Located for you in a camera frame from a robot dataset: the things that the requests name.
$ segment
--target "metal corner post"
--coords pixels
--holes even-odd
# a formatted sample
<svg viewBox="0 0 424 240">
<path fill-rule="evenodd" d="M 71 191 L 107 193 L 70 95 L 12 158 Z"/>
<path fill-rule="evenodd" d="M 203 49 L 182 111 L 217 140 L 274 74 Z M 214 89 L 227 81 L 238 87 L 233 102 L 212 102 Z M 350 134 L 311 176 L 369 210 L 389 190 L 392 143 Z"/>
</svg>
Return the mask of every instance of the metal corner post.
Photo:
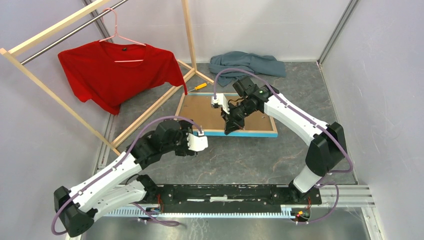
<svg viewBox="0 0 424 240">
<path fill-rule="evenodd" d="M 340 20 L 338 21 L 337 26 L 335 27 L 333 33 L 331 34 L 330 39 L 325 45 L 324 50 L 322 51 L 321 55 L 319 56 L 317 60 L 319 65 L 323 64 L 324 60 L 329 55 L 331 48 L 333 47 L 334 43 L 337 41 L 337 38 L 339 38 L 340 33 L 342 32 L 343 28 L 345 27 L 346 23 L 351 17 L 352 12 L 355 10 L 359 1 L 360 0 L 350 0 L 349 4 L 347 5 L 346 9 L 341 15 Z"/>
<path fill-rule="evenodd" d="M 91 4 L 93 2 L 93 0 L 82 0 L 82 3 L 84 3 L 85 6 Z M 95 18 L 96 16 L 99 15 L 99 12 L 97 10 L 94 10 L 92 12 L 90 12 L 90 16 L 92 18 Z M 103 36 L 104 39 L 108 38 L 111 36 L 111 34 L 109 33 L 108 29 L 106 28 L 105 24 L 100 20 L 97 19 L 95 21 L 95 25 L 98 29 L 98 31 L 100 32 L 100 34 Z M 112 39 L 108 39 L 108 42 L 113 43 L 114 41 Z"/>
</svg>

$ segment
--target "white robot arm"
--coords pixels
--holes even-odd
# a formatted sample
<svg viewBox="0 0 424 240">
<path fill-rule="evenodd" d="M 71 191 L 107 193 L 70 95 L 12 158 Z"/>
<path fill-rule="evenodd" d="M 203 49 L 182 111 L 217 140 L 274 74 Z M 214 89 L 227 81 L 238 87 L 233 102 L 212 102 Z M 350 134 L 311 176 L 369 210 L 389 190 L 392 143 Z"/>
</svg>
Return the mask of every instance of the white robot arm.
<svg viewBox="0 0 424 240">
<path fill-rule="evenodd" d="M 193 135 L 191 123 L 174 119 L 163 121 L 156 130 L 138 139 L 128 154 L 122 152 L 91 178 L 70 189 L 61 186 L 54 191 L 56 215 L 69 236 L 76 237 L 105 214 L 130 203 L 156 197 L 149 194 L 150 190 L 155 192 L 156 185 L 147 175 L 140 175 L 130 184 L 114 189 L 125 179 L 159 161 L 165 153 L 174 151 L 177 156 L 196 156 L 207 147 L 207 137 Z"/>
<path fill-rule="evenodd" d="M 225 120 L 225 134 L 244 128 L 245 118 L 255 111 L 265 113 L 295 132 L 309 146 L 306 155 L 306 166 L 300 174 L 290 183 L 295 187 L 298 195 L 307 193 L 324 177 L 344 155 L 323 133 L 320 128 L 326 128 L 343 149 L 346 151 L 346 141 L 343 127 L 334 122 L 329 125 L 321 121 L 293 103 L 282 93 L 273 88 L 274 95 L 268 86 L 258 87 L 248 77 L 238 80 L 233 84 L 238 95 L 243 98 L 236 105 L 228 102 L 223 93 L 212 96 L 211 105 L 221 107 L 221 116 Z"/>
</svg>

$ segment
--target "crumpled towel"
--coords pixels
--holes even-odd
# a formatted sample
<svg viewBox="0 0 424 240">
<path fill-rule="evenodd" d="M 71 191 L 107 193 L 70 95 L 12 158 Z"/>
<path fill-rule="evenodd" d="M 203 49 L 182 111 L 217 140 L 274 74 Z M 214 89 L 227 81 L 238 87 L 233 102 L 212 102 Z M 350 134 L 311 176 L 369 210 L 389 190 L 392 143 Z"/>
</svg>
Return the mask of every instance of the crumpled towel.
<svg viewBox="0 0 424 240">
<path fill-rule="evenodd" d="M 230 51 L 222 55 L 213 56 L 210 59 L 209 71 L 218 74 L 224 69 L 236 68 L 249 71 L 253 74 L 266 74 L 276 77 L 286 77 L 286 66 L 284 62 L 278 61 L 273 56 L 260 56 L 254 53 L 242 51 Z M 248 74 L 239 71 L 230 71 L 221 74 L 218 84 L 227 86 L 232 81 L 242 79 Z"/>
</svg>

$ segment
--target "shirt sleeve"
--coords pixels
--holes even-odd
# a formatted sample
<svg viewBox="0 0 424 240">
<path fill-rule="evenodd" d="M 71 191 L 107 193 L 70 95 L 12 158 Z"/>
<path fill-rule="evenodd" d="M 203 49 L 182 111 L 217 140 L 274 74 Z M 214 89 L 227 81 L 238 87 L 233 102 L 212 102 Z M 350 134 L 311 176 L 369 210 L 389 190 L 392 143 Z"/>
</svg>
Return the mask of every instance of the shirt sleeve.
<svg viewBox="0 0 424 240">
<path fill-rule="evenodd" d="M 67 54 L 65 52 L 60 52 L 57 57 L 59 58 L 73 94 L 83 103 L 92 99 L 92 94 L 88 90 L 90 88 L 82 81 L 82 76 L 74 68 Z"/>
<path fill-rule="evenodd" d="M 169 57 L 169 76 L 167 82 L 173 86 L 181 86 L 184 87 L 185 95 L 187 95 L 187 86 L 184 81 L 183 74 L 181 73 L 180 66 L 178 65 L 177 60 L 174 57 L 174 54 L 171 52 Z"/>
</svg>

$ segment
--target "wooden frame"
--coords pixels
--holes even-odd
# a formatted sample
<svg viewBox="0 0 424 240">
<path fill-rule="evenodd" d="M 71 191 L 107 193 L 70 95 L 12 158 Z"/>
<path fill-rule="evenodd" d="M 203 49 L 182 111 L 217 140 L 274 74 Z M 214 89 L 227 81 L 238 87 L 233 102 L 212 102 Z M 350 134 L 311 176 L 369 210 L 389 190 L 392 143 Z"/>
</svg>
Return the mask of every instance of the wooden frame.
<svg viewBox="0 0 424 240">
<path fill-rule="evenodd" d="M 224 93 L 226 96 L 239 96 L 237 93 L 234 92 L 230 92 L 230 93 Z M 189 92 L 188 95 L 191 96 L 212 96 L 213 93 L 212 92 Z M 180 112 L 183 108 L 183 103 L 184 103 L 184 99 L 185 99 L 186 95 L 184 95 L 184 93 L 182 94 L 179 103 L 178 103 L 178 107 L 176 109 L 175 115 L 179 116 Z M 228 136 L 229 137 L 256 137 L 256 138 L 276 138 L 278 137 L 278 131 L 277 131 L 277 126 L 276 126 L 276 122 L 274 120 L 274 118 L 272 116 L 268 116 L 269 117 L 269 121 L 270 121 L 270 125 L 272 130 L 238 130 L 238 131 L 234 131 L 232 133 L 230 133 Z M 202 129 L 204 134 L 206 136 L 227 136 L 224 134 L 224 129 Z"/>
<path fill-rule="evenodd" d="M 59 103 L 66 111 L 68 111 L 75 119 L 77 119 L 82 125 L 84 125 L 91 133 L 98 137 L 104 144 L 106 144 L 112 151 L 117 155 L 120 152 L 117 150 L 117 147 L 128 138 L 144 121 L 146 121 L 156 110 L 159 109 L 173 94 L 180 89 L 181 86 L 172 86 L 162 97 L 160 97 L 152 106 L 150 106 L 147 111 L 145 111 L 140 117 L 137 118 L 127 129 L 125 129 L 115 140 L 109 142 L 102 134 L 95 130 L 88 122 L 86 122 L 81 116 L 79 116 L 70 106 L 68 106 L 60 97 L 58 97 L 53 91 L 51 91 L 40 79 L 38 79 L 34 74 L 32 74 L 24 65 L 22 65 L 17 59 L 16 56 L 30 50 L 35 47 L 37 44 L 51 37 L 55 33 L 69 26 L 70 24 L 76 22 L 82 17 L 88 15 L 92 11 L 101 7 L 110 0 L 96 0 L 89 5 L 83 7 L 77 12 L 71 14 L 65 19 L 59 21 L 53 26 L 47 28 L 46 30 L 38 33 L 37 35 L 31 37 L 30 39 L 24 41 L 23 43 L 17 45 L 11 50 L 5 50 L 0 48 L 0 54 L 4 56 L 9 62 L 11 62 L 16 68 L 18 68 L 22 73 L 24 73 L 29 79 L 31 79 L 35 84 L 37 84 L 44 92 L 46 92 L 50 97 L 52 97 L 57 103 Z M 198 71 L 196 65 L 196 53 L 193 43 L 193 32 L 192 24 L 190 19 L 189 4 L 188 0 L 181 0 L 182 10 L 184 13 L 184 22 L 185 29 L 187 32 L 188 39 L 188 49 L 190 51 L 191 66 L 186 64 L 181 60 L 177 60 L 179 64 L 188 69 L 188 73 L 184 75 L 184 81 L 187 82 L 194 75 L 199 76 L 203 80 L 213 84 L 214 81 Z"/>
</svg>

